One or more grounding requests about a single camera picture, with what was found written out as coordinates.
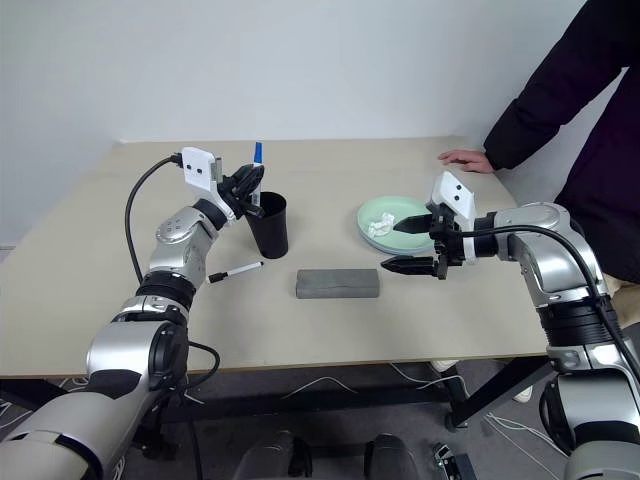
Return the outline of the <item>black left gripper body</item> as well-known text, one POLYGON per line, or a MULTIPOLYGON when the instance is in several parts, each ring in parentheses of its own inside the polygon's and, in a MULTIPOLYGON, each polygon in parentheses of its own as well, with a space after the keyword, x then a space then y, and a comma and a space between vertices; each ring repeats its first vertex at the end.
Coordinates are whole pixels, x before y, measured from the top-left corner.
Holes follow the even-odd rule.
POLYGON ((222 183, 217 186, 217 192, 222 200, 231 208, 236 218, 253 216, 262 218, 264 209, 254 205, 252 200, 244 200, 239 197, 239 183, 231 176, 223 176, 222 183))

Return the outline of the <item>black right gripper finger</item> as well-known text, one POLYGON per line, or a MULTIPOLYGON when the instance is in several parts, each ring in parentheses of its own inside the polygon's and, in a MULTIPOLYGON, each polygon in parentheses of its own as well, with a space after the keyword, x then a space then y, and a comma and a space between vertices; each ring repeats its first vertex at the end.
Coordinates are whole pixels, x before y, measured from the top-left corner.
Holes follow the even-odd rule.
POLYGON ((437 276, 437 261, 431 257, 397 255, 381 263, 381 267, 392 273, 410 276, 437 276))
POLYGON ((402 219, 393 227, 394 231, 407 234, 426 234, 430 231, 432 215, 416 215, 402 219))

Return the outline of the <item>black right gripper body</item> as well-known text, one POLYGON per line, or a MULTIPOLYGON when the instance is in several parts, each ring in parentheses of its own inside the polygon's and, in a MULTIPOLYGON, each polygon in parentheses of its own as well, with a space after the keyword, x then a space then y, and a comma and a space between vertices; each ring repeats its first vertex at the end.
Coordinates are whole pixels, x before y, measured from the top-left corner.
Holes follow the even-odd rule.
POLYGON ((435 274, 439 280, 447 278, 451 266, 461 266, 466 259, 461 229, 455 222, 455 213, 445 204, 427 206, 431 219, 428 234, 434 241, 437 259, 434 261, 435 274))

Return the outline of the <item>person's bare hand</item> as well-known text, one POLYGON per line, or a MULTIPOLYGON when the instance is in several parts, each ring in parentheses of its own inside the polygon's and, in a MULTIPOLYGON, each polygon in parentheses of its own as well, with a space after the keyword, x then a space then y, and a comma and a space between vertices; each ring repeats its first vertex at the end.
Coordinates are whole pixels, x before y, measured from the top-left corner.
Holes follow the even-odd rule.
POLYGON ((490 174, 494 172, 487 156, 476 150, 456 149, 443 152, 438 156, 443 165, 457 164, 463 171, 490 174))

